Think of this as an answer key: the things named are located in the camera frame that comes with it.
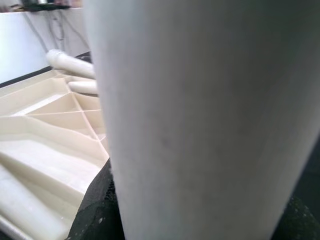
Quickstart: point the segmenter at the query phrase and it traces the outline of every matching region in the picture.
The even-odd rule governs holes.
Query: black fabric
[[[67,240],[124,239],[111,161],[108,160],[89,186]],[[320,240],[320,224],[303,202],[293,196],[271,240]]]
[[[110,159],[90,184],[67,240],[124,240]]]
[[[291,197],[272,240],[319,239],[320,224],[299,198]]]

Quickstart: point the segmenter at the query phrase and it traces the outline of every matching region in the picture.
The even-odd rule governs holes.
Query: white wall
[[[82,8],[63,10],[63,13],[74,28],[87,40]],[[46,12],[27,12],[26,14],[45,41],[47,48],[54,49],[55,45],[45,19]],[[59,36],[57,21],[51,22],[54,32]],[[76,56],[89,51],[66,21],[64,21],[63,27],[66,38],[65,51],[69,55]],[[48,63],[45,52],[26,22],[23,13],[0,13],[0,83],[35,72],[46,66]]]

